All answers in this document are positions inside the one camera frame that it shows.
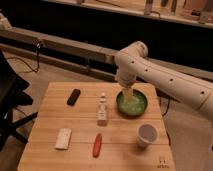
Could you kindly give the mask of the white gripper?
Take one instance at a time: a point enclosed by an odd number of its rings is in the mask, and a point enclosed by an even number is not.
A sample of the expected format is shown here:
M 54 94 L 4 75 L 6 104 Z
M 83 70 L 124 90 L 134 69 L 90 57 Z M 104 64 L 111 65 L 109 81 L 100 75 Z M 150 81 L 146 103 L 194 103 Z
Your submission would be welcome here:
M 122 68 L 119 68 L 116 71 L 115 80 L 119 83 L 120 86 L 124 88 L 124 101 L 131 101 L 133 98 L 133 89 L 131 87 L 136 82 L 136 76 Z

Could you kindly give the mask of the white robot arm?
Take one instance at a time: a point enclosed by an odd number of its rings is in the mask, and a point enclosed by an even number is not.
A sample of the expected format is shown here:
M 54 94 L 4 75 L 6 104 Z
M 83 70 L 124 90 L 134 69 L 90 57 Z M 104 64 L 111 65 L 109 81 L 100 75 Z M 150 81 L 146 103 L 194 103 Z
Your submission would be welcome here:
M 136 41 L 116 52 L 116 81 L 130 88 L 139 77 L 213 121 L 213 83 L 157 65 L 147 59 L 148 48 Z

